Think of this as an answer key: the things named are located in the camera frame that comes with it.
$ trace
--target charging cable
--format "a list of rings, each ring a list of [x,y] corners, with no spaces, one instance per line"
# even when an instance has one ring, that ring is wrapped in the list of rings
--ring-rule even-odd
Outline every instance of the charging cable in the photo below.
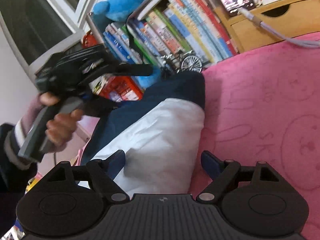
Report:
[[[273,29],[271,26],[260,20],[257,16],[253,15],[250,11],[244,8],[237,8],[238,12],[243,14],[244,17],[246,17],[248,20],[252,21],[256,26],[261,27],[262,29],[266,30],[269,33],[272,33],[273,35],[277,36],[278,38],[281,38],[282,40],[286,40],[287,42],[290,42],[292,44],[295,44],[300,47],[304,48],[320,48],[320,41],[302,41],[294,38],[288,38],[281,33],[277,32],[275,29]]]

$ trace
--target pink blanket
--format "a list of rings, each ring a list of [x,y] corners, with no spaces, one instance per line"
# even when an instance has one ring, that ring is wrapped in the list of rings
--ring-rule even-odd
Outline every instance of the pink blanket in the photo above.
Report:
[[[225,60],[204,76],[205,124],[190,192],[211,182],[201,169],[203,150],[242,165],[267,161],[309,204],[303,236],[320,239],[320,49],[281,42]]]

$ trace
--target person's arm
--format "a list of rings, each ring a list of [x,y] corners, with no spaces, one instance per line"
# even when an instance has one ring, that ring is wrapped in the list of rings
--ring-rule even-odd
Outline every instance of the person's arm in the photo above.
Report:
[[[28,181],[37,172],[36,163],[18,157],[20,147],[43,105],[51,106],[58,101],[48,93],[43,94],[31,102],[15,127],[9,124],[0,126],[0,236],[14,225],[17,203],[23,197]],[[46,134],[55,144],[55,152],[66,147],[81,116],[82,111],[75,110],[71,114],[58,114],[47,123]]]

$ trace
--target wall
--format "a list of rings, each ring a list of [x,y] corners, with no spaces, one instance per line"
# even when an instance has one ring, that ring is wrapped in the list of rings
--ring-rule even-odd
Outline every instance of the wall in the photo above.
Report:
[[[16,123],[36,93],[0,28],[0,124]]]

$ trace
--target wooden drawer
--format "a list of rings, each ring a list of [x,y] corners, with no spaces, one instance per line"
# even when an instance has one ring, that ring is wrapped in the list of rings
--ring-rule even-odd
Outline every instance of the wooden drawer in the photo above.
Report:
[[[261,14],[279,7],[287,9],[281,16],[269,17]],[[320,31],[320,0],[280,0],[253,9],[251,12],[290,38]],[[256,27],[242,15],[228,17],[221,8],[216,13],[237,44],[239,52],[281,41],[262,28]]]

